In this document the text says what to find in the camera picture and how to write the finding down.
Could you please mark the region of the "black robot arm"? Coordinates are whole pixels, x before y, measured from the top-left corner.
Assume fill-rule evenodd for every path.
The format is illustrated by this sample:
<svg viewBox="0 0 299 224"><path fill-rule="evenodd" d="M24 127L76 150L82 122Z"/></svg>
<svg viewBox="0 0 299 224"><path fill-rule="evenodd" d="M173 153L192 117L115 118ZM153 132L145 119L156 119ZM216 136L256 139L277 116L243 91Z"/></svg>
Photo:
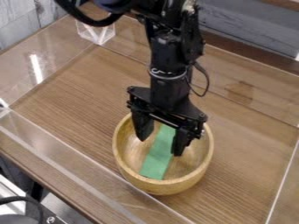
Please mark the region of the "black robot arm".
<svg viewBox="0 0 299 224"><path fill-rule="evenodd" d="M192 70L201 66L204 40L199 26L200 6L196 0L93 0L113 13L132 12L144 24L151 49L149 87L129 87L135 134L144 141L155 122L175 128L172 154L180 156L193 139L201 137L207 115L189 99Z"/></svg>

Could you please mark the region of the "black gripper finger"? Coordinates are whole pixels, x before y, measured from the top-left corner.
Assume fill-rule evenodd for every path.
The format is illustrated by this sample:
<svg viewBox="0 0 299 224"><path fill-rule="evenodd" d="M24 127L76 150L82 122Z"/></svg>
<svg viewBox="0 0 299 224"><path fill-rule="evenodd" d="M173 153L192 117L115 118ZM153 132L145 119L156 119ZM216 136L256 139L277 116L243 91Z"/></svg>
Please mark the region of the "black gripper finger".
<svg viewBox="0 0 299 224"><path fill-rule="evenodd" d="M139 140L143 142L153 132L155 121L148 113L136 109L132 109L131 112L135 126L135 134Z"/></svg>
<svg viewBox="0 0 299 224"><path fill-rule="evenodd" d="M184 127L175 131L172 138L172 154L179 157L183 154L184 148L191 144L192 140L199 137L199 134Z"/></svg>

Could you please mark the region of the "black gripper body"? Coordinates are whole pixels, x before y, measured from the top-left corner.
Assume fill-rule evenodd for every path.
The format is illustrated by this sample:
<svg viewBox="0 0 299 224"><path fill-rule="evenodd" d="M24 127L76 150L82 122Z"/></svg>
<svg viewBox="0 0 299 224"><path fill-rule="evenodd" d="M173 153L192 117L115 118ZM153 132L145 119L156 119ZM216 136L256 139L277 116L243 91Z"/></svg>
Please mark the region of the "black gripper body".
<svg viewBox="0 0 299 224"><path fill-rule="evenodd" d="M129 98L127 107L149 114L157 121L175 130L184 127L201 136L207 115L196 108L189 99L192 91L192 70L179 73L164 73L149 70L148 87L127 88Z"/></svg>

